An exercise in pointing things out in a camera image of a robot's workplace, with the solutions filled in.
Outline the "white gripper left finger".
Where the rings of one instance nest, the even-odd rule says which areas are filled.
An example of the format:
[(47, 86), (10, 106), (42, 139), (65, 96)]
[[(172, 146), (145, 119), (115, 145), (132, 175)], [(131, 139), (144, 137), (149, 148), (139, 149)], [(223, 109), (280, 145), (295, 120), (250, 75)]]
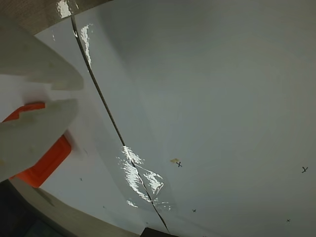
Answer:
[(0, 124), (0, 180), (35, 165), (78, 114), (76, 99), (57, 100)]

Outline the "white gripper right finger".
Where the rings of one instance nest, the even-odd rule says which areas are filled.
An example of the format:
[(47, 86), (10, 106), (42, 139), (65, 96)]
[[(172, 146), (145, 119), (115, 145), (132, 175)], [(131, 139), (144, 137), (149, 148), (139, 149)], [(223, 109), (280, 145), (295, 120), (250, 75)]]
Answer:
[(77, 69), (9, 18), (0, 16), (0, 73), (48, 83), (53, 90), (82, 90)]

